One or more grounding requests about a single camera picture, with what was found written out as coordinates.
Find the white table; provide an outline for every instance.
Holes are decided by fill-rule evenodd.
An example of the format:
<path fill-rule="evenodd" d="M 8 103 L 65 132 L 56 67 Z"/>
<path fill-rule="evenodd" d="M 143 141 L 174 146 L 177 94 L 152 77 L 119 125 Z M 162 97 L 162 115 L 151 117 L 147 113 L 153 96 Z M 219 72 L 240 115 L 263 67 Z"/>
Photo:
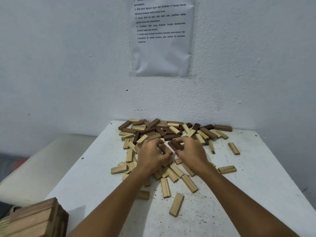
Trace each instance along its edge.
<path fill-rule="evenodd" d="M 110 173 L 112 167 L 126 160 L 118 134 L 122 123 L 112 121 L 47 196 L 57 197 L 68 211 L 68 232 L 122 181 L 123 174 Z M 260 136 L 247 130 L 225 133 L 227 140 L 214 142 L 215 155 L 205 146 L 209 160 L 217 167 L 235 165 L 238 171 L 226 174 L 227 179 L 300 236 L 316 236 L 316 211 Z M 234 142 L 240 155 L 233 155 L 228 142 Z M 182 180 L 168 180 L 172 197 L 163 199 L 160 182 L 151 177 L 151 187 L 147 188 L 150 200 L 134 202 L 120 236 L 239 236 L 205 183 L 198 176 L 192 180 L 199 188 L 194 194 Z M 184 202 L 179 216 L 174 218 L 169 208 L 177 192 L 184 195 Z"/>

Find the pile of wooden blocks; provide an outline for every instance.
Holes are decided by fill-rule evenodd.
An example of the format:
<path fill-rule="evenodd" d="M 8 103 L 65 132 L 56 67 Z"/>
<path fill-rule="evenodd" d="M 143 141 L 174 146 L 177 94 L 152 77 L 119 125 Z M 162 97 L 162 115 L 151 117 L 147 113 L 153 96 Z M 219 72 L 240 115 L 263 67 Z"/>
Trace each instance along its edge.
<path fill-rule="evenodd" d="M 1 221 L 2 235 L 6 237 L 60 237 L 66 236 L 68 213 L 56 198 L 20 208 Z"/>
<path fill-rule="evenodd" d="M 152 122 L 148 122 L 145 119 L 130 119 L 122 124 L 118 129 L 120 131 L 119 135 L 121 136 L 121 140 L 124 141 L 123 148 L 127 150 L 127 155 L 126 161 L 118 163 L 117 167 L 111 169 L 111 174 L 124 173 L 122 180 L 126 179 L 137 165 L 137 159 L 135 157 L 135 154 L 137 153 L 137 148 L 135 148 L 136 144 L 142 144 L 145 140 L 159 138 L 164 142 L 168 141 L 168 146 L 176 151 L 183 150 L 184 146 L 176 141 L 175 138 L 180 136 L 188 136 L 198 140 L 202 145 L 209 145 L 212 154 L 215 154 L 215 149 L 212 142 L 219 138 L 223 138 L 225 140 L 228 139 L 228 136 L 223 133 L 223 131 L 233 131 L 231 126 L 226 125 L 213 126 L 209 124 L 206 126 L 200 126 L 198 123 L 192 125 L 191 123 L 184 124 L 183 122 L 163 121 L 160 119 L 155 119 Z M 234 143 L 228 143 L 228 146 L 234 155 L 240 154 Z M 157 181 L 160 180 L 163 198 L 171 197 L 167 179 L 168 177 L 173 183 L 181 179 L 192 193 L 198 191 L 197 186 L 194 184 L 191 178 L 184 174 L 177 167 L 179 164 L 182 164 L 182 167 L 186 170 L 188 175 L 191 176 L 191 178 L 195 176 L 195 173 L 193 173 L 184 163 L 182 163 L 182 160 L 179 158 L 171 160 L 166 166 L 162 166 L 160 170 L 153 174 L 153 176 Z M 235 166 L 226 166 L 219 167 L 218 171 L 221 174 L 227 174 L 236 172 L 237 169 Z M 149 180 L 146 181 L 144 186 L 150 186 Z M 149 191 L 140 191 L 137 198 L 149 199 Z M 178 216 L 183 199 L 183 195 L 180 193 L 176 194 L 172 207 L 169 211 L 172 216 Z"/>

